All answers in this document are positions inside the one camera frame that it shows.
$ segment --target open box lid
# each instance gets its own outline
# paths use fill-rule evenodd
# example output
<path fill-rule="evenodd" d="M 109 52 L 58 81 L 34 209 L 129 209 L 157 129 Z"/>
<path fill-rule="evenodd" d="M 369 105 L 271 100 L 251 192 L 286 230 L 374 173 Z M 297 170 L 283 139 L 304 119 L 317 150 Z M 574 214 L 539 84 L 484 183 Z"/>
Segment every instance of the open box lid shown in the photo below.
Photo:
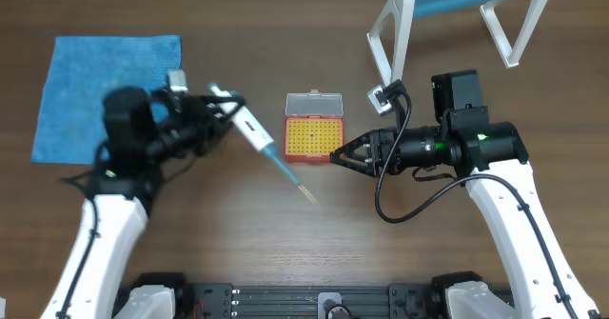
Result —
<path fill-rule="evenodd" d="M 289 93 L 285 101 L 285 116 L 343 116 L 343 96 L 338 93 Z"/>

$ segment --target wooden table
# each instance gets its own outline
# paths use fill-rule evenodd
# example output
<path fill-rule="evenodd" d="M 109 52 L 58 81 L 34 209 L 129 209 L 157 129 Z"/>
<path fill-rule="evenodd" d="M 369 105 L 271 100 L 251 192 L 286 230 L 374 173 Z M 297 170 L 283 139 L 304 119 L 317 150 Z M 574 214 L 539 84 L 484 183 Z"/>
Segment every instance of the wooden table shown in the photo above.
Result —
<path fill-rule="evenodd" d="M 83 168 L 29 161 L 55 36 L 182 35 L 193 91 L 209 81 L 240 91 L 280 142 L 288 92 L 340 92 L 352 139 L 392 123 L 365 97 L 379 83 L 365 34 L 384 2 L 0 0 L 0 296 L 8 316 L 40 315 L 80 220 L 81 195 L 58 179 Z M 527 2 L 498 8 L 512 39 Z M 564 254 L 605 315 L 608 23 L 606 0 L 550 0 L 521 65 L 507 70 L 477 9 L 427 18 L 413 26 L 404 72 L 417 127 L 434 124 L 432 75 L 478 69 L 492 120 L 510 120 L 521 132 Z M 384 285 L 472 269 L 491 282 L 506 280 L 464 190 L 392 226 L 375 213 L 376 180 L 332 165 L 295 170 L 321 206 L 307 203 L 233 131 L 163 190 L 126 279 L 181 270 L 193 281 L 242 285 Z M 440 186 L 390 177 L 383 207 L 405 213 Z"/>

